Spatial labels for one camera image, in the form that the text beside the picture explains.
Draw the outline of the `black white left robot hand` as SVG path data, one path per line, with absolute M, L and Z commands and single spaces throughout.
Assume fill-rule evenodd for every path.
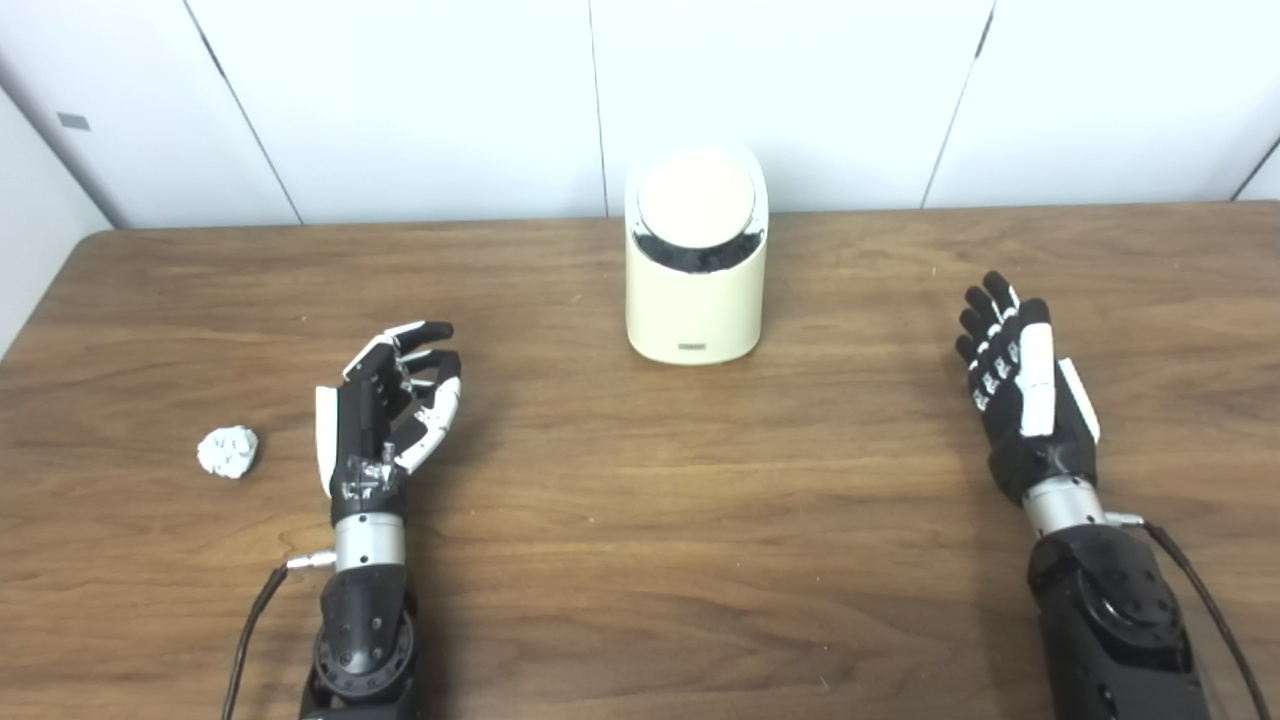
M 315 398 L 320 480 L 330 521 L 402 518 L 407 480 L 447 437 L 460 407 L 462 363 L 439 347 L 454 327 L 411 322 L 375 334 Z

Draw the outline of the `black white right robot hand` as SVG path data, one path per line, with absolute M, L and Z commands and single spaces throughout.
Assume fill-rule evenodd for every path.
M 1048 304 L 1020 299 L 997 272 L 969 287 L 965 301 L 955 348 L 996 487 L 1020 505 L 1044 480 L 1096 486 L 1100 424 L 1078 373 L 1059 355 Z

